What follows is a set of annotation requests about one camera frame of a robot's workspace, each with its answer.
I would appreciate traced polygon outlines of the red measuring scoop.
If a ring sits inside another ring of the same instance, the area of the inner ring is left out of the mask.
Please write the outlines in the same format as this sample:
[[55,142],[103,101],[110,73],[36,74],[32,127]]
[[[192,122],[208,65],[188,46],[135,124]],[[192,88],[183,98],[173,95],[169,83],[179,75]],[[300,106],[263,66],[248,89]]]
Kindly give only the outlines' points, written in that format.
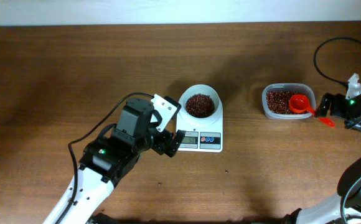
[[318,117],[316,115],[316,111],[311,107],[309,98],[306,95],[293,95],[289,100],[289,109],[294,113],[303,113],[307,111],[326,126],[330,128],[335,127],[335,123],[331,119]]

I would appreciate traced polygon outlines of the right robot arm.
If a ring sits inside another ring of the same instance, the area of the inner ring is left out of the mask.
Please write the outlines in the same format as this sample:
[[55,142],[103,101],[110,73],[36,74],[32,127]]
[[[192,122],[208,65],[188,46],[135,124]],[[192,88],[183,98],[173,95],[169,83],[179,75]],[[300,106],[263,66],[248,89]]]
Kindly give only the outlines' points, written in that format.
[[[347,82],[345,95],[330,93],[322,97],[314,116],[325,119],[332,126],[327,115],[344,121],[345,129],[361,132],[361,83],[359,76],[352,75]],[[350,165],[342,174],[337,193],[311,208],[299,208],[285,215],[281,223],[348,223],[361,221],[361,158]]]

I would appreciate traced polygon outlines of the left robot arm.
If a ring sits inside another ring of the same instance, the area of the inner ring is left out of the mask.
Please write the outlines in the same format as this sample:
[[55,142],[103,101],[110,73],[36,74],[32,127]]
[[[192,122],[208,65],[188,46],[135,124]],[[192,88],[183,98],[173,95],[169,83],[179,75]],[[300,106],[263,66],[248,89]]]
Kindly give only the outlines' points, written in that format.
[[117,123],[105,126],[74,164],[74,176],[45,223],[87,223],[122,178],[152,149],[174,157],[185,131],[166,130],[182,108],[172,98],[130,98]]

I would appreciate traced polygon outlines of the white digital kitchen scale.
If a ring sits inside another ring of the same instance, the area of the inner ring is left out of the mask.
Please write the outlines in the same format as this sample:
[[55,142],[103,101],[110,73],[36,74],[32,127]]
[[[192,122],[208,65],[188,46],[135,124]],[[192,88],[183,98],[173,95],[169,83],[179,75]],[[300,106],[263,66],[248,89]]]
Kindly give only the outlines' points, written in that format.
[[179,129],[186,131],[180,151],[221,152],[223,149],[223,115],[216,119],[194,119],[180,110],[176,119],[176,130]]

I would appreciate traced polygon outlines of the red beans in bowl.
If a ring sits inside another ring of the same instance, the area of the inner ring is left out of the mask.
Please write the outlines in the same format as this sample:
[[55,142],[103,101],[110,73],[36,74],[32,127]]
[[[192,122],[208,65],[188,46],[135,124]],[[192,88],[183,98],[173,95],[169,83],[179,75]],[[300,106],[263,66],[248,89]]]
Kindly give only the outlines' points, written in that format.
[[214,113],[215,105],[211,97],[199,93],[186,101],[185,110],[195,118],[207,118]]

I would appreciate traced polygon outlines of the white round bowl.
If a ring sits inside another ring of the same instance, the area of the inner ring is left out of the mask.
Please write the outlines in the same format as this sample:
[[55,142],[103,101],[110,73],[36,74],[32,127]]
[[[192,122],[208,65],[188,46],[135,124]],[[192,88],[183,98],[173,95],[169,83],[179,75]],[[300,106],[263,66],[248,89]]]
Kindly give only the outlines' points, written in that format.
[[[207,117],[207,118],[195,118],[193,116],[191,116],[190,114],[188,114],[185,110],[185,104],[186,101],[193,95],[196,94],[203,94],[203,95],[208,95],[209,97],[211,97],[211,99],[213,99],[214,105],[215,105],[215,110],[214,113]],[[189,87],[188,89],[186,89],[186,91],[182,94],[179,103],[182,105],[182,109],[181,111],[188,117],[194,118],[194,119],[208,119],[208,118],[212,118],[212,119],[216,119],[216,118],[220,118],[223,115],[223,106],[222,106],[222,101],[219,98],[218,93],[211,87],[208,85],[203,85],[203,84],[198,84],[198,85],[193,85],[191,87]]]

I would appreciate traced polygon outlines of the clear plastic bean container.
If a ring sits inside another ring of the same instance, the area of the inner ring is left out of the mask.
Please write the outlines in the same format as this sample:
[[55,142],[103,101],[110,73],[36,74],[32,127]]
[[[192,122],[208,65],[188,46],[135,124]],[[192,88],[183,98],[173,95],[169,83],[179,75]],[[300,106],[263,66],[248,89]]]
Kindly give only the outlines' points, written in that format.
[[312,108],[316,108],[316,100],[314,92],[310,87],[305,84],[300,83],[276,83],[268,85],[262,92],[262,104],[265,111],[265,116],[269,119],[282,119],[282,120],[292,120],[292,119],[306,119],[312,114],[309,112],[295,113],[295,114],[276,114],[269,110],[266,93],[268,91],[296,91],[298,94],[306,95],[309,98]]

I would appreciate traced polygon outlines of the red beans in container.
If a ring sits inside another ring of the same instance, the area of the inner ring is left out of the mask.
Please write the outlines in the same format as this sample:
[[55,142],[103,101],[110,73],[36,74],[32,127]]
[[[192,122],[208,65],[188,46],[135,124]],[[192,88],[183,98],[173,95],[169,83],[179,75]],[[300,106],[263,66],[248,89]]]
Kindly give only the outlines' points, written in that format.
[[289,100],[297,94],[296,91],[268,91],[266,101],[269,110],[276,114],[295,114],[289,109]]

